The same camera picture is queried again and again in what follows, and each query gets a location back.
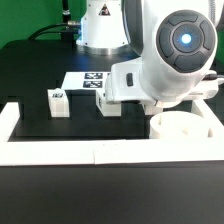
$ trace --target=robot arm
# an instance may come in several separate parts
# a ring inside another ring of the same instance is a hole
[[[213,63],[217,48],[215,26],[223,2],[124,1],[126,33],[140,57],[112,66],[106,82],[106,101],[134,100],[165,108],[187,98]],[[136,5],[139,38],[133,38],[129,4]]]

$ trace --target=white frame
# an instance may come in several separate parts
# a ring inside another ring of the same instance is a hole
[[[19,119],[18,103],[8,103],[0,114],[0,166],[224,160],[224,126],[203,100],[193,101],[192,113],[210,123],[211,137],[203,142],[187,139],[7,142]]]

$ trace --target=small white block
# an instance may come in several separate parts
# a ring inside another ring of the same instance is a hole
[[[104,117],[121,116],[121,104],[107,104],[102,89],[96,90],[96,105]]]
[[[48,90],[48,101],[52,117],[69,117],[69,102],[62,89]]]

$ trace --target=blue light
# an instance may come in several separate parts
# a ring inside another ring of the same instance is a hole
[[[184,34],[182,37],[181,37],[181,41],[184,43],[184,44],[189,44],[191,42],[191,35],[190,34]]]

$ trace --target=white block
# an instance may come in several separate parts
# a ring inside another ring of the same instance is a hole
[[[7,142],[19,120],[18,103],[7,103],[0,114],[0,142]]]
[[[96,90],[96,105],[104,117],[121,116],[121,104],[106,104],[105,91]]]
[[[52,117],[69,117],[69,102],[62,89],[48,90],[48,101]]]

